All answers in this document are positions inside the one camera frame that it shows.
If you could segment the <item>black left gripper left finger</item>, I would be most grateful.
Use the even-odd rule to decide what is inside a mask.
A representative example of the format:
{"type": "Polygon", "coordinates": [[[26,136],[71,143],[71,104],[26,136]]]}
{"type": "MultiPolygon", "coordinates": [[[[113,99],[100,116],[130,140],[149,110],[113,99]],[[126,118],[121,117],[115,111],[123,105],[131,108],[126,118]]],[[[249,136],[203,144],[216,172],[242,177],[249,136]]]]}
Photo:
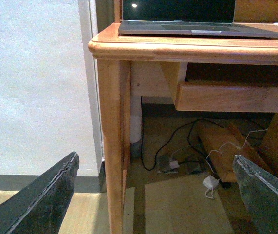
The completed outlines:
{"type": "Polygon", "coordinates": [[[71,152],[0,204],[0,234],[57,234],[74,194],[79,156],[71,152]]]}

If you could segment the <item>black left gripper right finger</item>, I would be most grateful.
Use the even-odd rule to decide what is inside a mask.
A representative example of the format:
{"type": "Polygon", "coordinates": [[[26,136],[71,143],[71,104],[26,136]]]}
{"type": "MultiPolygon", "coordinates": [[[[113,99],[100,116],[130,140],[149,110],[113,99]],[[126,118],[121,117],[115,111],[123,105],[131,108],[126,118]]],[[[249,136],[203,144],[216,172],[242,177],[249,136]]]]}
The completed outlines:
{"type": "Polygon", "coordinates": [[[233,171],[258,233],[278,234],[278,178],[242,155],[234,156],[233,171]]]}

